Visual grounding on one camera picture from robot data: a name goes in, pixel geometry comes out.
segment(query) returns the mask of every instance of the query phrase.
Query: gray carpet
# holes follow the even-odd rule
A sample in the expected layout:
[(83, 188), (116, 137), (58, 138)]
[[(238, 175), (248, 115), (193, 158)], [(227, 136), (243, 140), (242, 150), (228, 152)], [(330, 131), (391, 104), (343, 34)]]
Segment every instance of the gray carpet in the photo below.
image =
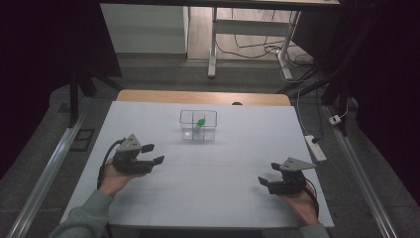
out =
[[(231, 63), (220, 63), (216, 78), (207, 78), (207, 67), (203, 63), (191, 65), (168, 63), (166, 66), (122, 65), (123, 79), (116, 79), (126, 88), (187, 91), (225, 91), (276, 93), (285, 83), (276, 66), (250, 67)], [(304, 68), (293, 71), (295, 77), (303, 74)], [(58, 225), (71, 197), (78, 178), (89, 157), (90, 151), (101, 129), (109, 106), (117, 91), (95, 79), (98, 93), (89, 109), (81, 129), (86, 130), (79, 138), (92, 133), (92, 140), (74, 142), (59, 170), (52, 187), (38, 212), (27, 237), (46, 237)], [(43, 123), (17, 159), (13, 168), (0, 181), (0, 237), (5, 237), (13, 225), (20, 209), (32, 191), (38, 177), (47, 164), (53, 150), (68, 125), (68, 87), (52, 94), (51, 108)], [(321, 136), (315, 92), (300, 98), (299, 110), (302, 123), (313, 135)], [(348, 113), (349, 138), (365, 166), (369, 179), (383, 202), (400, 237), (418, 237), (420, 234), (420, 210), (405, 187), (393, 173), (381, 154), (361, 132), (355, 122), (357, 111), (351, 105)], [(340, 149), (332, 126), (321, 110), (323, 139), (319, 142), (327, 163), (317, 167), (335, 228), (330, 230), (334, 238), (382, 237), (367, 203), (355, 182), (350, 167)], [(138, 237), (135, 228), (113, 229), (115, 237)], [(262, 235), (273, 237), (301, 237), (296, 230), (265, 230)]]

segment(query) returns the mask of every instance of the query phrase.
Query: clear plastic box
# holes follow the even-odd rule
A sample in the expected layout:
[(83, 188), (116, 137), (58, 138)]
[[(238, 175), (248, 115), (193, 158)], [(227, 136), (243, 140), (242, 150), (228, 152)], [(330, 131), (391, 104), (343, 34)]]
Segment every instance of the clear plastic box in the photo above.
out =
[(216, 111), (181, 110), (179, 123), (184, 140), (214, 141), (216, 138)]

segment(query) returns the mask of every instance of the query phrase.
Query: white tabletop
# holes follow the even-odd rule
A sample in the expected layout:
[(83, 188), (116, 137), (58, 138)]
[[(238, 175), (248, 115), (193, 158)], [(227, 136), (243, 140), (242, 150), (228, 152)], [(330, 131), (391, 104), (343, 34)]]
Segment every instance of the white tabletop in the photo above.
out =
[[(215, 141), (182, 140), (182, 109), (217, 111)], [(96, 188), (109, 147), (131, 134), (155, 150), (139, 160), (165, 156), (151, 174), (120, 191), (110, 208), (112, 225), (184, 228), (278, 228), (302, 224), (290, 208), (260, 185), (258, 177), (281, 180), (270, 164), (288, 157), (311, 162), (294, 107), (113, 102), (69, 209)], [(334, 226), (315, 170), (319, 220)]]

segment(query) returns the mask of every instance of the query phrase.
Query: hand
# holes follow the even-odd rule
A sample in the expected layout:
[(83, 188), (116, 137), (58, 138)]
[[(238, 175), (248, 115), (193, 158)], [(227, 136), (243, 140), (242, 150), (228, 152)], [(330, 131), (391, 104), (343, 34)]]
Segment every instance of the hand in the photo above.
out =
[(104, 176), (99, 190), (114, 197), (131, 179), (140, 178), (144, 175), (124, 175), (119, 173), (112, 165), (112, 161), (113, 159), (109, 159), (106, 162)]
[[(309, 183), (306, 183), (306, 187), (314, 193), (314, 189)], [(319, 224), (318, 218), (315, 212), (315, 206), (312, 198), (305, 192), (301, 191), (300, 193), (293, 195), (279, 195), (291, 208), (293, 211), (305, 222), (306, 225), (316, 225)]]

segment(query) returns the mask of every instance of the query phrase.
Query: power strip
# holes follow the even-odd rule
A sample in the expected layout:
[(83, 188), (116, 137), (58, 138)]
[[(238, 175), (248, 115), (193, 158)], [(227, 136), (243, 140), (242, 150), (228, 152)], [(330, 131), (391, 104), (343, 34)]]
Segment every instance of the power strip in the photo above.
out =
[(313, 136), (305, 136), (306, 144), (308, 144), (309, 149), (311, 149), (312, 155), (315, 157), (315, 160), (319, 163), (325, 162), (327, 158), (319, 147), (318, 143), (313, 143)]

